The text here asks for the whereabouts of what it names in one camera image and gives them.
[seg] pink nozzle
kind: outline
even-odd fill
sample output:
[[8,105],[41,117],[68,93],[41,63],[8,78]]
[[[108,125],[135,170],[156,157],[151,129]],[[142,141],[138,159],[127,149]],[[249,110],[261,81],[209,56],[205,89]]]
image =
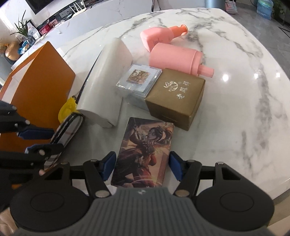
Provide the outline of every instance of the pink nozzle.
[[207,67],[204,65],[199,65],[198,70],[197,70],[197,73],[199,75],[204,75],[204,76],[210,77],[210,78],[213,77],[214,72],[215,72],[215,70],[213,68],[210,68],[210,67]]

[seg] gift box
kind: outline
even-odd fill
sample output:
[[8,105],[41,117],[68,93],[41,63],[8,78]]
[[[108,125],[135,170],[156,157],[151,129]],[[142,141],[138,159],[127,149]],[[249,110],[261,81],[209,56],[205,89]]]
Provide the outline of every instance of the gift box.
[[202,78],[164,69],[145,98],[150,114],[188,131],[200,105],[204,85]]
[[41,35],[45,35],[47,32],[49,32],[51,30],[50,26],[48,24],[46,24],[45,26],[43,26],[39,32],[41,33]]

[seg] pink bottle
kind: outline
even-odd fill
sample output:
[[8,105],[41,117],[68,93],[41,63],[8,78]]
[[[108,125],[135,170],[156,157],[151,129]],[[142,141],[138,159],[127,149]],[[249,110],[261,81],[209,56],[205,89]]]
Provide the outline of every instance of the pink bottle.
[[173,26],[169,28],[153,27],[146,29],[140,33],[140,37],[144,44],[144,47],[151,52],[152,48],[157,43],[170,43],[172,39],[179,37],[180,35],[187,34],[188,29],[186,25]]
[[158,43],[152,49],[149,65],[172,69],[191,75],[213,77],[214,69],[201,65],[203,53],[191,48]]

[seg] yellow object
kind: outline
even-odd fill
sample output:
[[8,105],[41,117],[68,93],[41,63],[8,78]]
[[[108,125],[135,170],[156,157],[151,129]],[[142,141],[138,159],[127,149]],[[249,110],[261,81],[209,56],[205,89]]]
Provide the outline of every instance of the yellow object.
[[58,113],[58,120],[60,123],[64,121],[66,117],[68,117],[72,112],[78,112],[76,110],[77,104],[75,103],[75,99],[70,97],[66,103],[62,106]]

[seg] floor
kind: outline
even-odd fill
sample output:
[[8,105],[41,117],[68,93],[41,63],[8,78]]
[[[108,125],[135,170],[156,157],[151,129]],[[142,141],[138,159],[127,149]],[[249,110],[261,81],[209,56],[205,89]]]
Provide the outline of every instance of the floor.
[[[238,0],[241,4],[248,4],[247,0]],[[272,54],[290,78],[290,38],[279,28],[290,31],[286,25],[282,26],[275,20],[266,20],[259,16],[253,5],[245,8],[238,7],[238,14],[233,17],[250,31]],[[290,190],[274,200],[275,212],[270,225],[290,215]]]
[[290,28],[250,9],[238,8],[238,14],[232,16],[267,48],[290,78],[290,38],[279,27],[289,31]]

